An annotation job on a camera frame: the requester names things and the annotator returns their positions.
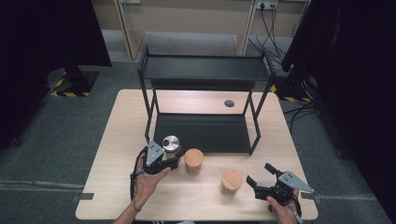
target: black cable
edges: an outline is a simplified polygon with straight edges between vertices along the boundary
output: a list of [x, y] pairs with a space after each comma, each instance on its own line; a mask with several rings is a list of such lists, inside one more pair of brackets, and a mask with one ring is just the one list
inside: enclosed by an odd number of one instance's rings
[[278, 59], [278, 61], [279, 61], [278, 64], [279, 64], [279, 66], [280, 66], [280, 60], [281, 60], [280, 53], [283, 53], [283, 50], [280, 49], [280, 48], [276, 45], [276, 41], [275, 41], [275, 20], [276, 20], [276, 10], [275, 10], [274, 8], [272, 9], [272, 14], [271, 14], [271, 23], [272, 23], [272, 26], [271, 26], [271, 30], [270, 30], [270, 31], [268, 31], [268, 26], [267, 26], [267, 23], [266, 23], [266, 21], [265, 21], [265, 19], [264, 19], [264, 16], [263, 16], [263, 9], [262, 9], [262, 11], [261, 11], [261, 14], [262, 14], [262, 22], [264, 23], [265, 31], [266, 31], [267, 34], [268, 34], [267, 38], [265, 39], [264, 43], [262, 44], [262, 48], [263, 48], [263, 46], [265, 45], [265, 43], [267, 42], [267, 40], [270, 39], [271, 42], [273, 43], [274, 47], [275, 47], [275, 50], [276, 50], [276, 54], [273, 54], [273, 56], [274, 56], [275, 58]]
[[257, 46], [253, 43], [253, 41], [251, 41], [250, 38], [248, 39], [248, 42], [250, 42], [250, 44], [253, 45], [253, 47], [254, 47], [259, 53], [262, 52], [261, 49], [260, 49], [259, 47], [257, 47]]
[[134, 162], [134, 170], [133, 170], [133, 172], [131, 173], [131, 175], [130, 175], [130, 177], [131, 177], [131, 186], [130, 186], [130, 194], [131, 194], [131, 200], [134, 198], [134, 184], [135, 184], [135, 181], [136, 181], [136, 177], [137, 177], [137, 173], [136, 173], [136, 171], [137, 171], [137, 163], [139, 162], [139, 159], [140, 159], [140, 156], [143, 154], [143, 153], [147, 153], [148, 152], [148, 148], [147, 147], [144, 147], [140, 152], [139, 152], [139, 155], [137, 155], [137, 157], [136, 157], [136, 161]]
[[293, 117], [292, 117], [291, 120], [290, 120], [290, 134], [291, 134], [292, 129], [293, 129], [293, 121], [294, 121], [295, 117], [296, 117], [304, 108], [306, 108], [306, 107], [309, 106], [309, 105], [312, 105], [313, 103], [314, 103], [314, 101], [311, 101], [311, 102], [309, 102], [308, 104], [303, 105], [303, 106], [300, 107], [300, 108], [297, 110], [297, 112], [293, 115]]
[[305, 114], [301, 115], [300, 117], [298, 117], [298, 118], [295, 118], [293, 121], [296, 121], [297, 119], [302, 119], [303, 117], [305, 117], [305, 116], [307, 116], [307, 115], [310, 115], [310, 114], [313, 114], [313, 113], [316, 113], [316, 112], [317, 112], [317, 110], [316, 110], [316, 109], [314, 109], [314, 110], [311, 110], [311, 111], [309, 111], [309, 112], [306, 112]]
[[[316, 108], [316, 106], [306, 107], [305, 109], [313, 109], [313, 108]], [[289, 113], [294, 112], [294, 111], [297, 111], [297, 110], [300, 110], [300, 108], [291, 109], [291, 110], [285, 111], [285, 112], [283, 112], [283, 114], [289, 114]]]

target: shelf tier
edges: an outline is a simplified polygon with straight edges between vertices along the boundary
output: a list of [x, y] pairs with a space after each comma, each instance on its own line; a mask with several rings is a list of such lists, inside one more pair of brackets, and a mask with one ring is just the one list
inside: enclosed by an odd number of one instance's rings
[[162, 144], [168, 135], [177, 136], [183, 150], [249, 153], [248, 129], [243, 114], [164, 114], [157, 116], [154, 141]]

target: wire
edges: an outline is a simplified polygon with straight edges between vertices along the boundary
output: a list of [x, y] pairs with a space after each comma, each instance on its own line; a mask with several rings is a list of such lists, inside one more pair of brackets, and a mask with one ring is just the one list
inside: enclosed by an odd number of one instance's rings
[[300, 107], [299, 109], [297, 109], [297, 111], [295, 112], [295, 114], [293, 115], [293, 117], [291, 117], [291, 120], [290, 120], [290, 134], [291, 134], [291, 132], [292, 132], [292, 129], [293, 129], [293, 122], [296, 120], [296, 116], [301, 112], [301, 111], [303, 111], [307, 106], [309, 106], [309, 105], [312, 105], [314, 103], [314, 101], [311, 101], [311, 102], [309, 102], [308, 104], [306, 104], [306, 105], [303, 105], [302, 107]]

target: wooden table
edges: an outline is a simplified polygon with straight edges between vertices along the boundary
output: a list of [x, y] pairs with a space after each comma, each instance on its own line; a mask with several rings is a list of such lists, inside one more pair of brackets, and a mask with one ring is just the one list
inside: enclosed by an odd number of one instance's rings
[[[247, 96], [243, 92], [221, 91], [157, 93], [162, 111], [188, 113], [242, 111]], [[259, 93], [253, 93], [255, 101], [260, 96]], [[233, 100], [235, 106], [226, 107], [225, 100]], [[244, 180], [250, 175], [260, 186], [273, 186], [276, 177], [264, 169], [267, 162], [280, 171], [293, 171], [306, 182], [279, 102], [272, 93], [268, 93], [264, 102], [259, 123], [262, 139], [253, 155], [205, 154], [198, 176], [186, 174], [182, 158], [179, 167], [160, 182], [136, 219], [274, 220], [275, 217], [267, 209], [268, 202], [255, 199], [254, 191], [246, 181], [233, 197], [225, 197], [219, 192], [221, 175], [229, 169], [239, 172]], [[147, 112], [141, 90], [120, 91], [83, 190], [83, 195], [93, 193], [93, 198], [79, 201], [76, 212], [78, 218], [115, 219], [129, 204], [129, 174], [134, 169], [138, 152], [146, 145], [146, 124]], [[251, 139], [254, 139], [256, 136], [249, 113], [247, 128], [249, 134], [252, 133]], [[317, 218], [318, 210], [314, 201], [299, 197], [303, 219]]]

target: wooden block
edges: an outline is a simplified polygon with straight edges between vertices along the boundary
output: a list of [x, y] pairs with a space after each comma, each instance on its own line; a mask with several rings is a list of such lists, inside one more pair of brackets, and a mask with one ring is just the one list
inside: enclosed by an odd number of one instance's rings
[[241, 188], [242, 176], [235, 170], [228, 170], [221, 176], [220, 192], [226, 196], [233, 196]]
[[198, 175], [201, 173], [204, 154], [197, 148], [191, 148], [184, 154], [186, 164], [186, 173], [189, 175]]

